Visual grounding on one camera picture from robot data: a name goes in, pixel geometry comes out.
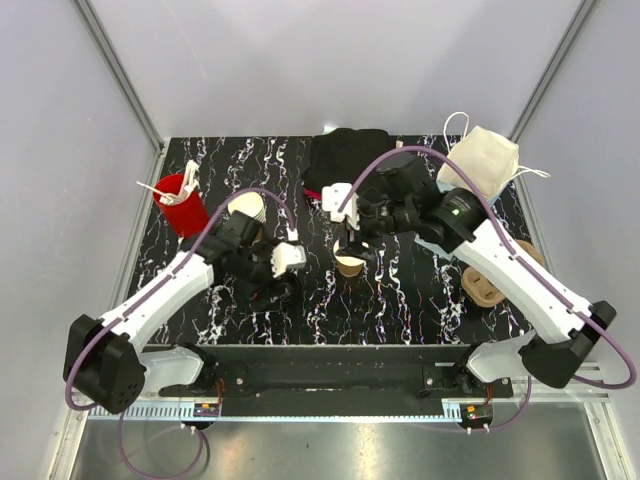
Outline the single black cup lid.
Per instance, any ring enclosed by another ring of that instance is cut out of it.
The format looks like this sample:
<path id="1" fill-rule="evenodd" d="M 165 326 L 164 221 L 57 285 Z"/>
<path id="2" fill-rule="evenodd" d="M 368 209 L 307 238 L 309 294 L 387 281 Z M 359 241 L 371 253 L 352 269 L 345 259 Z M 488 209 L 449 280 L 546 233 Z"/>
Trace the single black cup lid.
<path id="1" fill-rule="evenodd" d="M 300 295 L 300 282 L 296 275 L 284 273 L 255 289 L 249 297 L 252 312 L 282 311 L 295 303 Z"/>

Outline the stack of paper cups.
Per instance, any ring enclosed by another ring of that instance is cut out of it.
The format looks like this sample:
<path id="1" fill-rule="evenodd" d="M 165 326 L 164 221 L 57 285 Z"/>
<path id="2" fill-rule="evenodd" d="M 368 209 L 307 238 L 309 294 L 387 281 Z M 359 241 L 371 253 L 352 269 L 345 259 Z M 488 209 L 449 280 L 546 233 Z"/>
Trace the stack of paper cups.
<path id="1" fill-rule="evenodd" d="M 227 209 L 231 232 L 239 238 L 242 246 L 249 246 L 262 239 L 266 207 L 258 193 L 249 192 L 236 197 Z"/>

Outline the single paper cup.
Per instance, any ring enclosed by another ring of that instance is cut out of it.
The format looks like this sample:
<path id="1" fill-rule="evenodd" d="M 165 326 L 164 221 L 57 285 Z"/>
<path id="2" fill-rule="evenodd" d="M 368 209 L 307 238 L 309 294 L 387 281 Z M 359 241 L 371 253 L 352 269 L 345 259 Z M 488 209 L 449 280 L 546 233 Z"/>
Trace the single paper cup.
<path id="1" fill-rule="evenodd" d="M 333 245 L 333 256 L 339 273 L 347 278 L 359 275 L 363 270 L 365 261 L 356 257 L 339 255 L 339 249 L 340 241 L 336 240 Z"/>

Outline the blue white paper bag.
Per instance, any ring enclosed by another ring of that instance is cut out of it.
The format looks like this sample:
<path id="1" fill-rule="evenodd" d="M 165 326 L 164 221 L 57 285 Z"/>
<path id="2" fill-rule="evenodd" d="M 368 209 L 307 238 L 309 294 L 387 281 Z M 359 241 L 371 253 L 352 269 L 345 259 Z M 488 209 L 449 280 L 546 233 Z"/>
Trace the blue white paper bag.
<path id="1" fill-rule="evenodd" d="M 461 139 L 449 141 L 447 129 L 456 116 L 465 119 Z M 453 161 L 473 181 L 489 205 L 493 205 L 505 187 L 524 174 L 549 178 L 543 170 L 533 169 L 519 162 L 519 145 L 494 131 L 476 125 L 468 132 L 470 117 L 466 112 L 451 113 L 444 122 L 443 135 L 447 158 Z"/>

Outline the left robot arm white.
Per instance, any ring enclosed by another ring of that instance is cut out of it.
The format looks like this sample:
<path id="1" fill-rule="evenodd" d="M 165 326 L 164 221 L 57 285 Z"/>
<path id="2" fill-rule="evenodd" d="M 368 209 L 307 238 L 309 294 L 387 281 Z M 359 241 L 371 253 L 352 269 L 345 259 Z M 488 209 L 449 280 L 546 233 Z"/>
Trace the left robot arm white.
<path id="1" fill-rule="evenodd" d="M 266 283 L 283 272 L 285 242 L 262 239 L 262 224 L 236 211 L 188 243 L 154 279 L 121 305 L 94 319 L 79 316 L 70 326 L 63 378 L 67 405 L 79 391 L 111 413 L 126 410 L 140 395 L 182 386 L 196 396 L 215 386 L 215 361 L 183 344 L 146 351 L 154 333 L 215 280 L 216 271 L 251 283 Z"/>

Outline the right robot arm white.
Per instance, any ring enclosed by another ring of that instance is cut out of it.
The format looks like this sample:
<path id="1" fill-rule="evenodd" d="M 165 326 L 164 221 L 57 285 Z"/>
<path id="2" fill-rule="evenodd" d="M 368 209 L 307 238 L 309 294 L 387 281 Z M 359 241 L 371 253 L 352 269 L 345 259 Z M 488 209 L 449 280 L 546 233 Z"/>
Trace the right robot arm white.
<path id="1" fill-rule="evenodd" d="M 345 233 L 339 255 L 375 257 L 384 235 L 413 232 L 475 269 L 524 314 L 526 335 L 470 347 L 454 371 L 454 384 L 476 396 L 502 377 L 530 375 L 564 388 L 616 316 L 606 301 L 590 302 L 555 279 L 496 220 L 475 193 L 439 190 L 418 148 L 383 154 L 355 183 L 323 188 L 322 208 Z"/>

